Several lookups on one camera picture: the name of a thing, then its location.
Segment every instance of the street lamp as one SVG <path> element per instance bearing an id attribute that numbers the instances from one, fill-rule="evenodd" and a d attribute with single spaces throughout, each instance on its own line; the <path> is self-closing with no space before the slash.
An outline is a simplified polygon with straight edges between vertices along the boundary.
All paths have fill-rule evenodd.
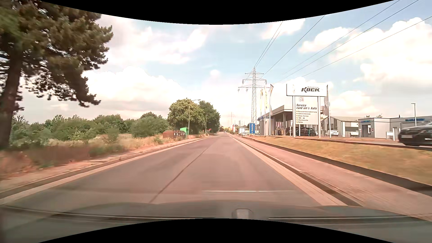
<path id="1" fill-rule="evenodd" d="M 209 115 L 206 115 L 206 136 L 207 136 L 207 116 Z"/>
<path id="2" fill-rule="evenodd" d="M 187 135 L 188 136 L 190 133 L 190 125 L 191 125 L 191 103 L 192 103 L 192 101 L 195 101 L 195 100 L 201 100 L 201 99 L 194 99 L 194 100 L 189 101 L 189 120 L 187 122 Z"/>
<path id="3" fill-rule="evenodd" d="M 414 126 L 417 126 L 416 104 L 415 103 L 411 103 L 411 104 L 414 105 Z"/>

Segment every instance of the white road line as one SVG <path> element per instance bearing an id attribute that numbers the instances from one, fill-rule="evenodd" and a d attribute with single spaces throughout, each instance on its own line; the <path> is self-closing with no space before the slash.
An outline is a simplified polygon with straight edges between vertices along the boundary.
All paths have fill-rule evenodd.
<path id="1" fill-rule="evenodd" d="M 302 191 L 304 191 L 306 194 L 308 194 L 311 198 L 313 198 L 315 201 L 317 201 L 321 205 L 342 205 L 346 206 L 345 203 L 340 201 L 339 199 L 335 198 L 334 196 L 326 193 L 325 191 L 321 190 L 317 186 L 313 185 L 312 183 L 308 182 L 307 180 L 303 179 L 302 177 L 296 175 L 291 170 L 283 167 L 282 165 L 278 164 L 274 160 L 268 158 L 267 156 L 259 153 L 258 151 L 252 149 L 251 147 L 247 146 L 246 144 L 238 141 L 237 139 L 233 138 L 236 142 L 241 144 L 243 147 L 245 147 L 247 150 L 249 150 L 251 153 L 253 153 L 255 156 L 260 158 L 262 161 L 264 161 L 266 164 L 268 164 L 270 167 L 272 167 L 275 171 L 277 171 L 279 174 L 287 178 L 292 184 L 296 185 L 298 188 L 300 188 Z"/>
<path id="2" fill-rule="evenodd" d="M 203 191 L 203 192 L 293 192 L 293 190 L 276 190 L 276 191 Z"/>
<path id="3" fill-rule="evenodd" d="M 144 154 L 142 156 L 138 156 L 138 157 L 135 157 L 135 158 L 132 158 L 132 159 L 128 159 L 128 160 L 124 160 L 124 161 L 117 162 L 117 163 L 114 163 L 114 164 L 110 164 L 110 165 L 107 165 L 107 166 L 104 166 L 104 167 L 100 167 L 100 168 L 97 168 L 97 169 L 93 169 L 93 170 L 90 170 L 90 171 L 87 171 L 87 172 L 84 172 L 84 173 L 81 173 L 81 174 L 78 174 L 78 175 L 70 176 L 70 177 L 67 177 L 67 178 L 55 181 L 55 182 L 51 182 L 51 183 L 48 183 L 48 184 L 45 184 L 45 185 L 42 185 L 42 186 L 38 186 L 38 187 L 29 189 L 29 190 L 25 190 L 23 192 L 19 192 L 19 193 L 16 193 L 16 194 L 13 194 L 13 195 L 10 195 L 8 197 L 0 199 L 0 205 L 6 204 L 6 203 L 11 203 L 11 202 L 13 202 L 15 200 L 21 199 L 23 197 L 26 197 L 26 196 L 29 196 L 29 195 L 32 195 L 32 194 L 35 194 L 37 192 L 41 192 L 43 190 L 46 190 L 46 189 L 49 189 L 49 188 L 52 188 L 52 187 L 55 187 L 55 186 L 58 186 L 58 185 L 62 185 L 62 184 L 67 183 L 67 182 L 71 182 L 73 180 L 76 180 L 76 179 L 79 179 L 79 178 L 82 178 L 82 177 L 85 177 L 85 176 L 88 176 L 88 175 L 92 175 L 94 173 L 101 172 L 103 170 L 110 169 L 112 167 L 128 163 L 130 161 L 139 160 L 141 158 L 150 156 L 152 154 L 160 153 L 160 152 L 163 152 L 163 151 L 167 151 L 167 150 L 170 150 L 170 149 L 173 149 L 173 148 L 177 148 L 177 147 L 180 147 L 180 146 L 183 146 L 183 145 L 186 145 L 186 144 L 191 144 L 191 143 L 194 143 L 194 142 L 197 142 L 197 141 L 201 141 L 201 140 L 202 139 L 199 139 L 199 140 L 195 140 L 195 141 L 192 141 L 192 142 L 189 142 L 189 143 L 180 144 L 180 145 L 177 145 L 177 146 L 174 146 L 174 147 L 169 147 L 169 148 L 166 148 L 166 149 L 163 149 L 163 150 L 155 151 L 153 153 Z"/>

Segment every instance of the blue sky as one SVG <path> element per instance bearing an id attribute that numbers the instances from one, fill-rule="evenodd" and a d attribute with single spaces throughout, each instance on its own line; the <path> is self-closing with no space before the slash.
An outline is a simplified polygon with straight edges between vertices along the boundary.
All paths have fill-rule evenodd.
<path id="1" fill-rule="evenodd" d="M 337 42 L 337 45 L 413 1 L 400 0 Z M 283 73 L 394 2 L 326 15 L 264 78 L 269 83 L 280 81 Z M 431 19 L 301 78 L 429 17 L 430 9 L 432 1 L 420 0 L 328 56 L 278 82 L 272 95 L 272 107 L 291 104 L 290 98 L 284 96 L 286 82 L 313 80 L 331 83 L 330 102 L 334 115 L 412 116 L 412 102 L 418 103 L 418 115 L 431 115 L 432 111 L 428 109 L 432 91 Z M 267 72 L 320 18 L 284 21 L 283 31 L 258 64 L 257 71 Z M 200 26 L 115 16 L 103 16 L 99 23 L 113 25 L 114 38 L 108 44 L 109 62 L 86 75 L 91 92 L 96 93 L 102 103 L 81 108 L 73 102 L 46 101 L 24 92 L 21 105 L 25 107 L 22 115 L 26 119 L 42 122 L 55 114 L 93 118 L 99 114 L 117 113 L 124 118 L 137 118 L 148 111 L 166 116 L 173 101 L 188 97 L 211 102 L 221 113 L 221 123 L 225 126 L 231 122 L 228 118 L 231 112 L 234 120 L 248 122 L 251 92 L 238 92 L 237 87 L 247 77 L 244 73 L 252 69 L 268 44 L 270 39 L 264 37 L 266 33 L 271 37 L 274 33 L 272 26 L 277 28 L 280 25 L 276 22 Z M 333 48 L 325 49 L 294 70 Z"/>

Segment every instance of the black car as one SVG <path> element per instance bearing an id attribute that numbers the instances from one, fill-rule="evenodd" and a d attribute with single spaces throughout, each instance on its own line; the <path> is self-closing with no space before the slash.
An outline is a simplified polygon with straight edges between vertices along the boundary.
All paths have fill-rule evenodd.
<path id="1" fill-rule="evenodd" d="M 432 146 L 432 122 L 400 130 L 397 136 L 400 143 L 408 146 Z"/>
<path id="2" fill-rule="evenodd" d="M 300 131 L 301 131 L 300 136 L 315 137 L 317 135 L 317 132 L 315 132 L 315 130 L 313 128 L 301 128 Z M 290 136 L 291 132 L 292 132 L 291 128 L 286 129 L 286 135 Z M 296 136 L 299 135 L 299 128 L 298 127 L 296 127 L 296 129 L 295 129 L 295 134 L 296 134 Z"/>

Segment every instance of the car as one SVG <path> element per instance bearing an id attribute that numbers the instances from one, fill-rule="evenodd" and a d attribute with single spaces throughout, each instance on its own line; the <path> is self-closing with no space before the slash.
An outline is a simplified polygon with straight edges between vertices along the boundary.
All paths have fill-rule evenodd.
<path id="1" fill-rule="evenodd" d="M 336 136 L 336 137 L 339 136 L 339 131 L 338 130 L 330 130 L 330 133 L 331 133 L 332 136 Z"/>
<path id="2" fill-rule="evenodd" d="M 432 122 L 426 125 L 403 128 L 397 135 L 399 143 L 407 146 L 432 146 Z"/>
<path id="3" fill-rule="evenodd" d="M 299 135 L 299 128 L 296 127 L 296 135 Z M 291 128 L 286 129 L 286 135 L 291 136 Z M 317 135 L 317 132 L 313 128 L 301 128 L 300 136 L 309 136 L 309 137 L 315 137 Z"/>

